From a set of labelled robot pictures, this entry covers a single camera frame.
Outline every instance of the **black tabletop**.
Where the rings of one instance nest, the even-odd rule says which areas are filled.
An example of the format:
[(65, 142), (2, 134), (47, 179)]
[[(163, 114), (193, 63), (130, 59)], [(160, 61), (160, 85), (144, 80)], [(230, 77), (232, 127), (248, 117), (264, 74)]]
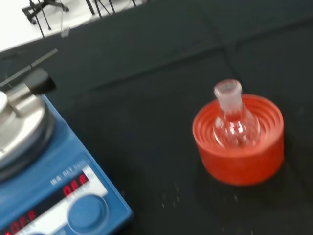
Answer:
[[(122, 235), (313, 234), (313, 2), (170, 0), (7, 51), (39, 64), (48, 97), (134, 211)], [(239, 79), (282, 111), (285, 161), (258, 186), (204, 169), (192, 121), (214, 85)]]

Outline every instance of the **office chair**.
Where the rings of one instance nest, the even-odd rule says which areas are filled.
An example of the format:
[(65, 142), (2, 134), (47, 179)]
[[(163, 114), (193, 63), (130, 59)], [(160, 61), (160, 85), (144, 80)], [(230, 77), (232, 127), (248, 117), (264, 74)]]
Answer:
[(39, 12), (43, 12), (44, 17), (45, 17), (45, 13), (44, 13), (44, 7), (51, 5), (51, 6), (55, 6), (55, 7), (60, 7), (62, 8), (63, 11), (68, 12), (69, 8), (67, 6), (64, 6), (62, 3), (58, 3), (56, 2), (56, 0), (43, 0), (43, 2), (39, 2), (37, 4), (34, 4), (32, 2), (32, 0), (29, 0), (29, 5), (28, 7), (22, 8), (22, 12), (26, 15), (26, 17), (28, 18), (29, 22), (31, 22), (32, 24), (36, 24), (37, 21), (35, 19), (33, 19), (35, 16), (37, 16), (37, 14)]

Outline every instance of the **blue knob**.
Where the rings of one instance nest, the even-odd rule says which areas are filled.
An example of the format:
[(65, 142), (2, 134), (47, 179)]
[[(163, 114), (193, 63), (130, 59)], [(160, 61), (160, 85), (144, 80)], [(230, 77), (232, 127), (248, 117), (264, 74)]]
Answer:
[(106, 207), (102, 198), (87, 195), (78, 199), (68, 215), (71, 228), (77, 232), (96, 229), (105, 219)]

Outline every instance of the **digital display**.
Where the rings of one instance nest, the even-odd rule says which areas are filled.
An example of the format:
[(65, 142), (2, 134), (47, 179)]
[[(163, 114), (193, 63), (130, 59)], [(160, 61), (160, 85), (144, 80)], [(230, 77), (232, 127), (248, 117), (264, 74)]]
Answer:
[(42, 215), (48, 209), (60, 202), (62, 199), (70, 196), (80, 186), (88, 181), (89, 179), (87, 178), (87, 176), (84, 173), (80, 173), (77, 177), (67, 182), (65, 185), (63, 185), (62, 188), (54, 192), (48, 198), (44, 199), (28, 212), (26, 212), (16, 220), (12, 221), (9, 225), (7, 225), (4, 229), (0, 231), (0, 235), (16, 234), (19, 230), (36, 220), (40, 215)]

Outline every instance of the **cable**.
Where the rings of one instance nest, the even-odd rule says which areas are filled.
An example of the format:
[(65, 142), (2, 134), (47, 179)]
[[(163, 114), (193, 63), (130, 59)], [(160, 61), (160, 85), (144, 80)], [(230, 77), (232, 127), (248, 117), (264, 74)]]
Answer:
[(60, 28), (61, 28), (61, 32), (63, 32), (63, 9), (62, 9), (62, 13), (61, 13), (61, 25), (60, 25)]

